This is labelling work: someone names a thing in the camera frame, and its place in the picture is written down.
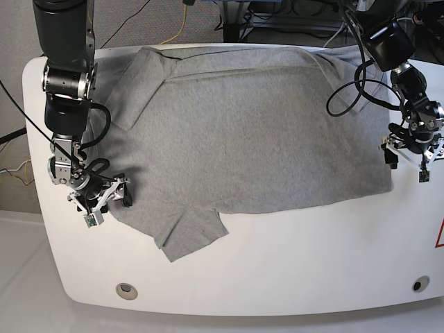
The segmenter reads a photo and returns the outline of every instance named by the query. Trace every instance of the gray t-shirt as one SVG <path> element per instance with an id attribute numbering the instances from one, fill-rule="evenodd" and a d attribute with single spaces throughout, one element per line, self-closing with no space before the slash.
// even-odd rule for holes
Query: gray t-shirt
<path id="1" fill-rule="evenodd" d="M 96 153 L 110 160 L 109 175 L 125 172 L 132 182 L 134 205 L 112 203 L 111 214 L 151 235 L 170 261 L 226 235 L 219 212 L 292 210 L 391 190 L 378 150 L 388 112 L 365 101 L 341 118 L 325 111 L 330 94 L 354 79 L 356 48 L 162 53 L 169 58 L 142 48 L 99 61 L 94 100 L 113 124 Z M 368 76 L 383 77 L 374 69 Z M 376 84 L 366 91 L 387 99 Z M 332 111 L 356 94 L 344 90 Z M 103 123 L 93 111 L 92 132 Z"/>

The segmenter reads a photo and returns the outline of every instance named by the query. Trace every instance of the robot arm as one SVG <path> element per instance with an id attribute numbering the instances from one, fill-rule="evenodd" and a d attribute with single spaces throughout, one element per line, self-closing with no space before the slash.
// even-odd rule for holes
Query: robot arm
<path id="1" fill-rule="evenodd" d="M 348 19 L 352 25 L 350 28 L 358 32 L 362 45 L 371 57 L 370 63 L 382 71 L 391 71 L 392 85 L 402 99 L 398 110 L 402 113 L 403 123 L 408 123 L 408 128 L 390 124 L 392 135 L 382 145 L 386 162 L 395 169 L 398 155 L 406 157 L 400 153 L 403 148 L 422 155 L 418 168 L 419 181 L 427 182 L 430 166 L 438 154 L 442 155 L 444 140 L 439 132 L 443 127 L 444 111 L 440 103 L 427 98 L 424 76 L 408 61 L 415 49 L 395 18 L 395 13 L 407 2 L 367 0 L 360 1 L 356 7 L 351 3 L 342 3 L 341 9 L 342 15 L 347 16 L 345 20 Z"/>
<path id="2" fill-rule="evenodd" d="M 48 57 L 42 89 L 46 92 L 45 124 L 53 132 L 49 175 L 55 184 L 73 189 L 68 200 L 84 213 L 87 225 L 98 225 L 109 200 L 121 200 L 130 207 L 132 198 L 126 186 L 130 181 L 124 174 L 102 176 L 109 161 L 99 158 L 87 166 L 83 151 L 103 139 L 111 121 L 108 109 L 89 97 L 97 70 L 94 0 L 33 0 L 33 6 L 40 45 Z M 105 113 L 107 126 L 95 140 L 82 143 L 92 108 Z"/>

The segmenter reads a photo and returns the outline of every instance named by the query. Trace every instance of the floor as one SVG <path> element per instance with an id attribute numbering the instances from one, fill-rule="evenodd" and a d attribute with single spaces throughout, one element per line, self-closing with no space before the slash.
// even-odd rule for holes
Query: floor
<path id="1" fill-rule="evenodd" d="M 65 293 L 42 216 L 0 210 L 1 332 L 439 333 L 444 299 L 335 314 L 210 317 L 154 314 L 74 302 Z"/>
<path id="2" fill-rule="evenodd" d="M 96 0 L 94 10 L 94 30 L 96 45 L 99 48 L 113 34 L 121 23 L 137 12 L 146 0 Z M 22 103 L 22 71 L 25 64 L 38 57 L 39 46 L 31 0 L 3 0 L 0 12 L 0 79 L 10 90 L 16 101 Z M 157 44 L 175 35 L 182 23 L 183 6 L 181 1 L 151 0 L 136 17 L 117 33 L 107 47 Z M 189 8 L 187 24 L 182 35 L 174 43 L 222 42 L 222 30 L 215 31 L 219 23 L 219 9 L 212 1 L 197 1 Z M 323 46 L 325 39 L 317 39 L 303 34 L 285 34 L 257 29 L 248 36 L 250 43 L 290 44 Z M 329 47 L 354 44 L 351 37 L 343 34 L 330 43 Z M 425 47 L 416 54 L 419 60 L 436 62 Z M 24 119 L 14 109 L 3 92 L 0 92 L 0 136 L 24 126 Z M 14 169 L 29 157 L 26 136 L 0 147 L 0 169 Z M 30 165 L 29 179 L 32 180 Z M 24 178 L 24 168 L 17 173 Z M 14 178 L 0 178 L 0 210 L 18 212 L 40 212 L 35 185 L 27 187 Z"/>

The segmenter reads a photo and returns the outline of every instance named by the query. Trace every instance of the white tabletop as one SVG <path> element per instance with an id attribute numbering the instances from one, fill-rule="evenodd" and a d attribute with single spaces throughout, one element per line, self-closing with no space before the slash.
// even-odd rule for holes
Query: white tabletop
<path id="1" fill-rule="evenodd" d="M 100 50 L 96 57 L 136 50 Z M 45 61 L 31 60 L 24 70 L 24 105 L 49 135 L 41 90 Z M 444 68 L 412 63 L 427 78 L 430 99 L 439 101 Z M 391 113 L 392 121 L 399 117 Z M 434 165 L 426 184 L 400 164 L 392 172 L 393 191 L 379 196 L 272 214 L 221 215 L 228 236 L 170 263 L 151 237 L 110 214 L 103 225 L 88 229 L 66 200 L 69 188 L 52 184 L 49 144 L 30 124 L 28 140 L 54 259 L 65 291 L 78 302 L 173 314 L 280 316 L 444 295 L 444 248 L 435 248 L 443 222 L 444 163 Z M 423 275 L 430 285 L 414 293 L 412 285 Z M 136 287 L 136 300 L 116 294 L 122 282 Z"/>
<path id="2" fill-rule="evenodd" d="M 79 304 L 65 295 L 42 216 L 34 214 L 0 210 L 0 267 L 0 331 L 5 333 L 442 333 L 444 326 L 442 298 L 265 318 L 150 314 Z"/>

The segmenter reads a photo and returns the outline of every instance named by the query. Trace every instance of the red warning sign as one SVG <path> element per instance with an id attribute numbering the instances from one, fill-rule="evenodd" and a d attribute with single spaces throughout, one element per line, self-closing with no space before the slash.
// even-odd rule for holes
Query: red warning sign
<path id="1" fill-rule="evenodd" d="M 436 240 L 436 246 L 435 248 L 440 248 L 444 246 L 444 220 L 443 220 L 443 224 L 441 224 L 441 229 L 439 230 L 439 235 L 438 235 L 438 239 Z"/>

